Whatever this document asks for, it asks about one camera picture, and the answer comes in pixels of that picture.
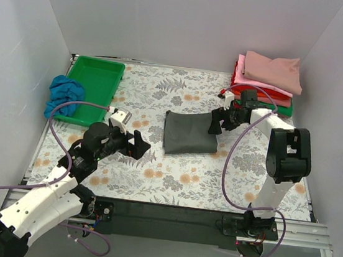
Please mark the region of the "dark grey t shirt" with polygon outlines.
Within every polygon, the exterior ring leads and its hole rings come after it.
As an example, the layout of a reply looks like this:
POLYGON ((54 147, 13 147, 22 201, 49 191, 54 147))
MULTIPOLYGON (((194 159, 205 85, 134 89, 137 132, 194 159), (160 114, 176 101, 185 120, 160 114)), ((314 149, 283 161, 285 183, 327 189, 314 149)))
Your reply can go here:
POLYGON ((166 111, 163 125, 165 155, 217 152, 217 137, 208 133, 211 123, 210 113, 178 114, 166 111))

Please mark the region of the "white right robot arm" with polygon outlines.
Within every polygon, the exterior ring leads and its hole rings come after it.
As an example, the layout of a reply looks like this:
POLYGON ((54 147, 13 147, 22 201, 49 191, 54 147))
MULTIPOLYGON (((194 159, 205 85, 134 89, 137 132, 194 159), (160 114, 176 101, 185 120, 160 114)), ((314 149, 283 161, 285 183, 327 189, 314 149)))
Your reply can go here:
POLYGON ((219 135, 223 130, 232 131, 247 124, 249 129, 257 128, 267 137, 267 177, 258 197, 247 207, 230 202, 242 214, 222 218, 221 227, 225 235, 261 239, 269 236, 276 240, 275 217, 282 215, 279 204, 285 194, 311 172, 311 137, 307 129, 295 128, 281 120, 276 110, 264 108, 258 101, 258 91, 260 88, 256 86, 241 91, 236 103, 231 88, 222 90, 220 97, 224 103, 212 111, 208 132, 219 135))

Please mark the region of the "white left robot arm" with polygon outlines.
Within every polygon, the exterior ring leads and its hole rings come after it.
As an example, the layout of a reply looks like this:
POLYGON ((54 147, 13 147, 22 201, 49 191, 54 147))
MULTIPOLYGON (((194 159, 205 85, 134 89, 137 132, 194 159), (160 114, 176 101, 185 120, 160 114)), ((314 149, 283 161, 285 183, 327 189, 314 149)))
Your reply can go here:
POLYGON ((82 181, 97 169, 98 162, 117 152, 138 160, 149 149, 140 131, 123 133, 119 127, 93 123, 41 187, 0 211, 0 257, 24 257, 34 241, 61 222, 74 215, 91 216, 96 197, 82 181))

